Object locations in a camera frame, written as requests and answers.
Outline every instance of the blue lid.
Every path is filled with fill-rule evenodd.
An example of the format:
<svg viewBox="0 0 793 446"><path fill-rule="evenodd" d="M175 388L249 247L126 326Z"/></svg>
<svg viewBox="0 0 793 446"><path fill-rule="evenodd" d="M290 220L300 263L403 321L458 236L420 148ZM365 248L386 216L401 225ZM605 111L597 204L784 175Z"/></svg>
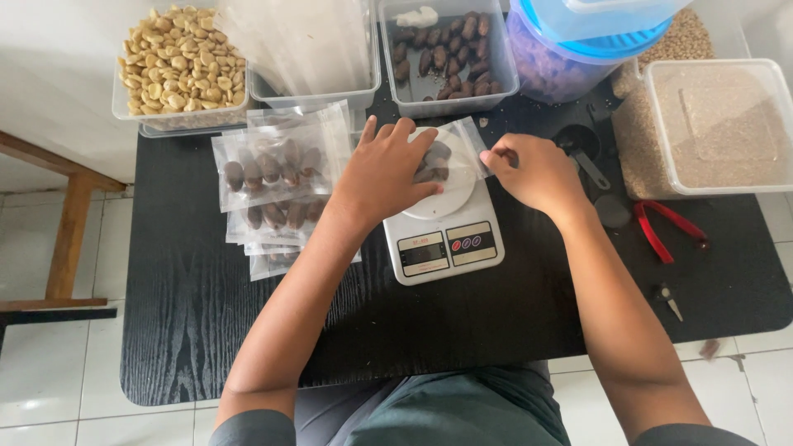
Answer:
<svg viewBox="0 0 793 446"><path fill-rule="evenodd" d="M531 5L531 0L520 0L528 21L534 26L537 34L542 35L539 19ZM567 42L543 42L544 44L554 44L569 52L581 56L592 57L593 59L622 59L633 57L643 53L649 47L655 45L666 34L666 30L672 24L673 17L663 21L659 26L635 33L615 34L613 36L594 37L584 40L570 40Z"/></svg>

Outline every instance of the hand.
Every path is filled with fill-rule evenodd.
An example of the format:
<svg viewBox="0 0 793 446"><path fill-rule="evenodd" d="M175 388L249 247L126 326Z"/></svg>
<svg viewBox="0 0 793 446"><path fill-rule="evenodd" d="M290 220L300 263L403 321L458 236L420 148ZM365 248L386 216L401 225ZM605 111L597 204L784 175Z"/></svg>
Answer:
<svg viewBox="0 0 793 446"><path fill-rule="evenodd" d="M551 140L507 133L480 158L507 192L557 225L589 206L575 167ZM515 158L517 169L510 167Z"/></svg>
<svg viewBox="0 0 793 446"><path fill-rule="evenodd" d="M376 126L377 118L370 116L328 203L335 212L354 216L367 232L417 202L443 193L440 183L413 184L413 175L438 130L425 130L408 143L408 135L416 131L412 120L403 117L396 125L383 125L377 137Z"/></svg>

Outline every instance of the black table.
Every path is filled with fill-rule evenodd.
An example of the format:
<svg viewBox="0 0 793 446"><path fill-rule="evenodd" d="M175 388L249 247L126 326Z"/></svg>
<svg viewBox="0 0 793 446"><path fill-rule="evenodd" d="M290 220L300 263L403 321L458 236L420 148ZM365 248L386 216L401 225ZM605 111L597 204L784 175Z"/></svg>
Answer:
<svg viewBox="0 0 793 446"><path fill-rule="evenodd" d="M379 124L399 113L384 83L368 113ZM516 95L480 133L551 138L571 124L600 138L596 165L626 200L609 116L619 101L607 83L579 102L547 106ZM420 120L441 125L460 117ZM138 140L121 386L156 406L218 398L247 330L281 277L251 283L248 258L226 244L210 136ZM603 192L581 173L594 201ZM505 244L501 265L417 286L394 278L382 226L362 246L363 262L339 286L301 385L519 363L585 353L561 235L544 214L487 180ZM632 221L609 237L645 295L667 283L685 322L652 302L672 341L781 329L793 295L753 195L665 203L711 238L711 249L662 217L650 220L676 262L663 265Z"/></svg>

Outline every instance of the digital kitchen scale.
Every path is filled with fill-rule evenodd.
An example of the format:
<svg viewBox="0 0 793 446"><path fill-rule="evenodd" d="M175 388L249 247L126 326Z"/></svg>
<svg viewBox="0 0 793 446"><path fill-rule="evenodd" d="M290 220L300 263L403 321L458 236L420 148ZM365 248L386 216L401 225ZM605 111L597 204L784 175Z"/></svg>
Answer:
<svg viewBox="0 0 793 446"><path fill-rule="evenodd" d="M413 140L422 127L408 138ZM470 163L464 143L439 129L435 139L452 149L450 166ZM504 259L504 242L485 181L470 169L450 169L448 183L465 184L433 195L383 221L396 280L416 285L494 267Z"/></svg>

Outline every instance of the shirt sleeve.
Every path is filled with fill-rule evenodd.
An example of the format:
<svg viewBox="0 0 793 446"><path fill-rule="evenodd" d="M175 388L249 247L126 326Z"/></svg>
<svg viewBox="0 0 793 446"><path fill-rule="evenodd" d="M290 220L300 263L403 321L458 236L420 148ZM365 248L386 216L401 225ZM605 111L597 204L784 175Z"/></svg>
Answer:
<svg viewBox="0 0 793 446"><path fill-rule="evenodd" d="M757 446L744 437L703 425L663 425L644 432L634 446Z"/></svg>
<svg viewBox="0 0 793 446"><path fill-rule="evenodd" d="M238 413L215 429L209 446L296 446L292 420L277 410Z"/></svg>

